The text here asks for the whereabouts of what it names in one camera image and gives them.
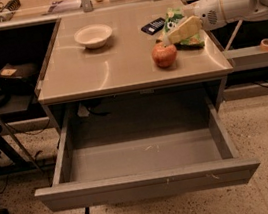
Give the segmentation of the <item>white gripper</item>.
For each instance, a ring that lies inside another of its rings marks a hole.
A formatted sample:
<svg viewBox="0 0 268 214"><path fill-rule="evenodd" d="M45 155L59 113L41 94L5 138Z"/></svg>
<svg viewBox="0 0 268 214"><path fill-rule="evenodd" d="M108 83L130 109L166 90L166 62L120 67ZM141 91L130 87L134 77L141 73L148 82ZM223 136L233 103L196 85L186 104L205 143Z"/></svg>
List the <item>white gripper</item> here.
<svg viewBox="0 0 268 214"><path fill-rule="evenodd" d="M183 7L184 14L191 16L183 18L175 28L163 35L163 44L170 46L196 35L201 28L205 31L219 29L226 25L222 14L220 0L199 0Z"/></svg>

